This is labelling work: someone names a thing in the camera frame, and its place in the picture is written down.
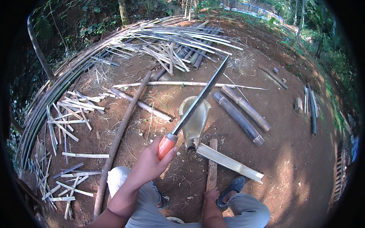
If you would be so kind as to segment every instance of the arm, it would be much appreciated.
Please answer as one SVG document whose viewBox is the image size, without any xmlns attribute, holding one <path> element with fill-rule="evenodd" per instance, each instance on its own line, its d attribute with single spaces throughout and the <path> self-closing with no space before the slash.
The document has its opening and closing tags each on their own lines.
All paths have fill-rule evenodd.
<svg viewBox="0 0 365 228">
<path fill-rule="evenodd" d="M 139 159 L 124 184 L 115 193 L 108 208 L 86 227 L 118 228 L 127 224 L 136 210 L 139 189 L 158 178 L 175 157 L 177 147 L 172 148 L 161 161 L 158 160 L 157 150 L 160 141 L 161 137 L 156 137 L 149 147 L 142 149 Z"/>
<path fill-rule="evenodd" d="M 204 194 L 206 204 L 203 214 L 203 227 L 204 228 L 227 228 L 222 212 L 217 206 L 217 199 L 219 197 L 218 187 L 213 188 L 209 192 Z"/>
</svg>

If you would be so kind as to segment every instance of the wooden handle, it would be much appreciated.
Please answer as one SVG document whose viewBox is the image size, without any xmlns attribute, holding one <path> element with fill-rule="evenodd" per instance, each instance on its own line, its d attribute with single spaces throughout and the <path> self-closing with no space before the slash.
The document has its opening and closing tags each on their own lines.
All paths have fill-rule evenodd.
<svg viewBox="0 0 365 228">
<path fill-rule="evenodd" d="M 162 158 L 165 157 L 165 155 L 175 146 L 178 136 L 172 135 L 169 133 L 167 135 L 164 135 L 164 137 L 161 139 L 160 144 L 158 145 L 158 152 L 157 152 L 157 158 L 159 160 L 162 160 Z"/>
</svg>

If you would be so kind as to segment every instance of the person's right hand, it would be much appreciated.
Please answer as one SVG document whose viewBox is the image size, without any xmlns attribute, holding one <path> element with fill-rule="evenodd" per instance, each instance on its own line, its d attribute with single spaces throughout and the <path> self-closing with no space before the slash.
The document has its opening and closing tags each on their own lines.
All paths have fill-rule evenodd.
<svg viewBox="0 0 365 228">
<path fill-rule="evenodd" d="M 145 149 L 142 149 L 137 162 L 133 169 L 128 174 L 135 187 L 142 187 L 144 184 L 158 178 L 174 159 L 177 147 L 173 147 L 162 160 L 158 160 L 157 151 L 161 137 L 156 137 L 155 140 Z"/>
<path fill-rule="evenodd" d="M 213 200 L 216 201 L 219 197 L 219 191 L 218 191 L 218 187 L 213 188 L 212 190 L 205 192 L 204 193 L 204 198 L 206 200 Z"/>
</svg>

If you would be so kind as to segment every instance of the sandal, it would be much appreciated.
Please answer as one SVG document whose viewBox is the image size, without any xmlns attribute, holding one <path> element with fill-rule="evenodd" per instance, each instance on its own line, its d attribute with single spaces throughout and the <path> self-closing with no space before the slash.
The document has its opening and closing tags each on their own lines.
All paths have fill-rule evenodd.
<svg viewBox="0 0 365 228">
<path fill-rule="evenodd" d="M 233 179 L 233 181 L 230 183 L 228 189 L 219 196 L 218 200 L 217 200 L 217 205 L 221 208 L 226 207 L 227 204 L 224 204 L 222 202 L 222 199 L 232 190 L 237 191 L 237 193 L 240 193 L 243 186 L 245 185 L 245 177 L 244 176 L 238 176 L 236 178 Z"/>
<path fill-rule="evenodd" d="M 159 193 L 159 195 L 160 195 L 160 201 L 162 202 L 162 205 L 161 205 L 161 207 L 159 207 L 158 209 L 159 210 L 162 210 L 162 209 L 164 209 L 165 207 L 166 207 L 166 205 L 167 205 L 167 200 L 164 198 L 164 196 L 162 195 L 162 192 L 160 192 L 159 191 L 159 189 L 158 189 L 158 187 L 157 187 L 157 185 L 156 185 L 156 181 L 155 180 L 153 180 L 152 181 L 152 184 L 157 188 L 157 191 L 158 191 L 158 193 Z"/>
</svg>

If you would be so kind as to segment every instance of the gray pants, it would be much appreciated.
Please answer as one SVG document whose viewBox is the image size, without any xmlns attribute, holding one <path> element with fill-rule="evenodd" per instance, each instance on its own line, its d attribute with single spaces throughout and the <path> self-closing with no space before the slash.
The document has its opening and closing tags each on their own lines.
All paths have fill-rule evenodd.
<svg viewBox="0 0 365 228">
<path fill-rule="evenodd" d="M 108 172 L 108 186 L 111 197 L 125 182 L 130 169 L 115 167 Z M 162 228 L 201 228 L 202 223 L 176 224 L 166 219 L 156 207 L 161 201 L 157 188 L 149 182 L 139 190 L 137 209 L 128 220 L 126 228 L 162 227 Z M 265 204 L 253 196 L 237 193 L 228 201 L 228 207 L 234 217 L 225 217 L 228 228 L 263 228 L 269 221 L 270 213 Z"/>
</svg>

